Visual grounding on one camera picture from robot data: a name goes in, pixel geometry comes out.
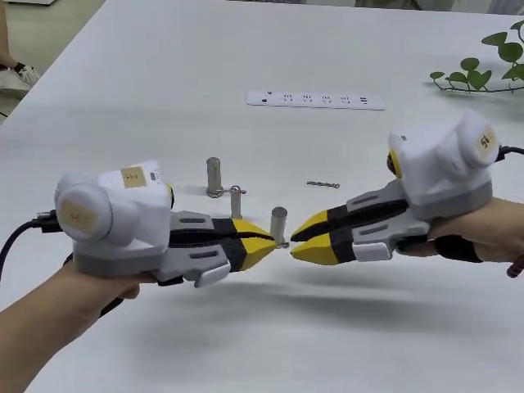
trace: power strip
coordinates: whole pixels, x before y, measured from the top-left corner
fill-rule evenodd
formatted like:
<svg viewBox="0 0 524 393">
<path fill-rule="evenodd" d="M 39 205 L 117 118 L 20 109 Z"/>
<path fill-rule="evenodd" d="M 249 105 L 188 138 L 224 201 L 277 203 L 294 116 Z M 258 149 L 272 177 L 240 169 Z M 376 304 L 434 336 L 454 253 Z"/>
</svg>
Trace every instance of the power strip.
<svg viewBox="0 0 524 393">
<path fill-rule="evenodd" d="M 251 91 L 246 94 L 247 105 L 297 106 L 308 108 L 364 109 L 384 111 L 384 102 L 376 97 L 354 94 L 288 93 L 274 91 Z"/>
</svg>

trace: floor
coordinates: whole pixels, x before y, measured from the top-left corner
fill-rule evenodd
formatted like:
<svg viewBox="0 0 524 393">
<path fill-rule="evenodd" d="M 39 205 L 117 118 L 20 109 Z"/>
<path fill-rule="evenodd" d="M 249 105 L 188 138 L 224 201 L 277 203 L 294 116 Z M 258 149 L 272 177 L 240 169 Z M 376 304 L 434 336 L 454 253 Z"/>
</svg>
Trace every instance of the floor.
<svg viewBox="0 0 524 393">
<path fill-rule="evenodd" d="M 6 4 L 11 54 L 45 72 L 104 1 L 56 0 L 50 7 Z M 18 103 L 0 96 L 0 111 L 9 115 Z"/>
</svg>

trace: gray gripper body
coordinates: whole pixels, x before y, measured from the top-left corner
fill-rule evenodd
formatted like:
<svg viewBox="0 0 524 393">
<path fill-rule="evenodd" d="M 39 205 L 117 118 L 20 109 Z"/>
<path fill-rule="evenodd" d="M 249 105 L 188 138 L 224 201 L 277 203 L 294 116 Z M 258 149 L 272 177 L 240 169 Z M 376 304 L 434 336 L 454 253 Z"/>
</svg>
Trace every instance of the gray gripper body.
<svg viewBox="0 0 524 393">
<path fill-rule="evenodd" d="M 209 215 L 189 211 L 171 215 L 171 230 L 213 228 Z M 156 272 L 156 278 L 159 281 L 168 281 L 182 276 L 194 282 L 195 287 L 204 287 L 226 278 L 230 271 L 231 264 L 221 245 L 168 248 Z"/>
<path fill-rule="evenodd" d="M 380 190 L 350 199 L 346 206 L 351 213 L 366 206 L 405 199 L 404 189 L 397 179 Z M 379 223 L 353 228 L 353 252 L 360 262 L 390 260 L 398 241 L 406 237 L 426 236 L 429 228 L 429 223 L 421 221 L 411 209 L 407 209 L 403 214 Z"/>
<path fill-rule="evenodd" d="M 213 229 L 209 215 L 180 211 L 171 213 L 171 230 Z M 120 260 L 102 260 L 82 252 L 75 252 L 75 266 L 83 273 L 99 277 L 122 277 L 150 271 L 160 282 L 183 277 L 195 287 L 226 278 L 231 264 L 220 245 L 168 248 L 158 255 Z"/>
<path fill-rule="evenodd" d="M 401 215 L 379 223 L 352 229 L 353 252 L 359 261 L 390 260 L 400 241 L 419 237 L 426 240 L 430 224 L 435 218 L 466 214 L 482 207 L 493 195 L 491 181 L 477 189 L 464 190 L 460 195 L 449 195 L 438 201 L 416 206 L 410 202 L 399 179 L 389 182 L 384 188 L 366 192 L 347 201 L 349 213 L 388 201 L 404 200 L 409 208 Z"/>
</svg>

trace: power cord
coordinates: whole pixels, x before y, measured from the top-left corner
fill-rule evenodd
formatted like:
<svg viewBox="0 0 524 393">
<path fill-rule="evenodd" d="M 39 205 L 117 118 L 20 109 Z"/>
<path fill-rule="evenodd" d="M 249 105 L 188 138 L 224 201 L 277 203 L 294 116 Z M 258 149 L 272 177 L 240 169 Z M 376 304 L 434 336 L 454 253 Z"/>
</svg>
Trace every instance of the power cord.
<svg viewBox="0 0 524 393">
<path fill-rule="evenodd" d="M 58 233 L 62 232 L 58 219 L 56 218 L 56 210 L 47 211 L 45 213 L 38 213 L 36 219 L 31 219 L 25 224 L 18 227 L 11 236 L 7 239 L 0 251 L 0 282 L 2 281 L 3 267 L 6 263 L 7 254 L 15 243 L 16 239 L 25 231 L 31 228 L 39 228 L 42 233 Z"/>
<path fill-rule="evenodd" d="M 509 153 L 518 153 L 524 155 L 524 149 L 521 147 L 501 146 L 499 148 L 499 156 L 497 157 L 497 162 L 505 159 L 506 155 L 508 155 Z"/>
</svg>

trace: metal rod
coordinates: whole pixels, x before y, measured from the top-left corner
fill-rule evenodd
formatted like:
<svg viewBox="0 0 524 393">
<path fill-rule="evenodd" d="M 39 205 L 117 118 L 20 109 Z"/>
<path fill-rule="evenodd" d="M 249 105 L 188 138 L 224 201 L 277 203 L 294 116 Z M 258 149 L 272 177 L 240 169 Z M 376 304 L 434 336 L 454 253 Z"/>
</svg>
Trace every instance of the metal rod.
<svg viewBox="0 0 524 393">
<path fill-rule="evenodd" d="M 220 173 L 220 159 L 216 157 L 208 158 L 207 165 L 207 196 L 219 198 L 224 194 L 222 187 L 222 174 Z"/>
<path fill-rule="evenodd" d="M 269 232 L 271 236 L 275 239 L 275 242 L 280 247 L 288 247 L 289 243 L 286 242 L 284 238 L 284 231 L 286 230 L 286 219 L 287 219 L 287 210 L 281 206 L 275 207 L 271 211 L 271 228 Z"/>
<path fill-rule="evenodd" d="M 324 183 L 324 182 L 307 182 L 308 186 L 319 186 L 319 187 L 331 187 L 331 188 L 340 188 L 339 183 Z"/>
<path fill-rule="evenodd" d="M 238 186 L 232 186 L 229 193 L 231 194 L 231 218 L 242 219 L 242 190 Z"/>
</svg>

